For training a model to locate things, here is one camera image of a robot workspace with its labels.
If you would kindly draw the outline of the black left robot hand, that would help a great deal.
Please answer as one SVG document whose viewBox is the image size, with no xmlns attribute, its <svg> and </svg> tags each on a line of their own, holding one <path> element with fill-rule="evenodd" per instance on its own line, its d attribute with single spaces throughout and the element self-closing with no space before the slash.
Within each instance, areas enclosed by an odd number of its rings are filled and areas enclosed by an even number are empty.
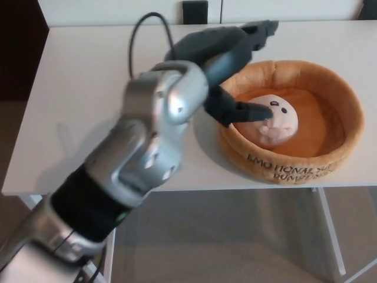
<svg viewBox="0 0 377 283">
<path fill-rule="evenodd" d="M 278 21 L 264 20 L 240 27 L 192 32 L 174 44 L 164 59 L 190 61 L 203 70 L 209 84 L 204 110 L 224 127 L 232 123 L 267 120 L 273 117 L 270 108 L 257 103 L 237 102 L 221 84 L 248 65 L 252 53 L 266 45 L 278 26 Z"/>
</svg>

